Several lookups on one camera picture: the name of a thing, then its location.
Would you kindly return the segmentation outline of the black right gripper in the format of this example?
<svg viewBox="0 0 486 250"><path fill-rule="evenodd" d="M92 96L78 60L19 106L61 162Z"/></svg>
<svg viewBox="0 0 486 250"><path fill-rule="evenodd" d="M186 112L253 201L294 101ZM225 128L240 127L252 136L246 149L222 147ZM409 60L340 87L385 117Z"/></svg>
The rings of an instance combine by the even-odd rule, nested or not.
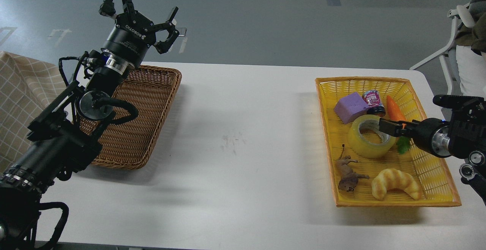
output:
<svg viewBox="0 0 486 250"><path fill-rule="evenodd" d="M448 149L450 137L448 136L450 123L438 118L427 118L423 121L393 121L379 120L379 130L393 137L409 137L415 145L438 158L451 156Z"/></svg>

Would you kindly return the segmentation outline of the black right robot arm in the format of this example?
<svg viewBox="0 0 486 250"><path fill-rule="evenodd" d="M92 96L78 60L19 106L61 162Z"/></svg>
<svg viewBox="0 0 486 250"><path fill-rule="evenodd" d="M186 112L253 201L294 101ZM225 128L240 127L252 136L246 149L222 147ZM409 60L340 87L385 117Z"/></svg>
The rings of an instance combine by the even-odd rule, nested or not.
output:
<svg viewBox="0 0 486 250"><path fill-rule="evenodd" d="M437 158L453 156L464 160L459 168L462 183L469 185L485 201L485 99L437 95L432 101L452 111L449 121L438 118L391 121L381 118L379 131L394 137L408 137L417 148Z"/></svg>

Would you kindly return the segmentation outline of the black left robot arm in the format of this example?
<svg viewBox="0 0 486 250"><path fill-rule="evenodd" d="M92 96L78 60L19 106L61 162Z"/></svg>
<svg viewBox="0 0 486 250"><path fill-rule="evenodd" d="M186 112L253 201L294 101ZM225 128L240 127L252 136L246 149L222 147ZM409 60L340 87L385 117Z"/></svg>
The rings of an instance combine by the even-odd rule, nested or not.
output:
<svg viewBox="0 0 486 250"><path fill-rule="evenodd" d="M68 219L63 202L40 200L55 179L66 181L85 170L102 151L99 139L110 125L131 122L139 115L117 90L134 84L146 71L140 65L150 47L167 53L179 36L175 7L166 22L155 25L135 10L132 0L104 0L102 16L115 20L101 52L59 59L66 89L30 124L32 145L1 174L1 249L34 250L41 212L60 209L52 237L41 250L59 241Z"/></svg>

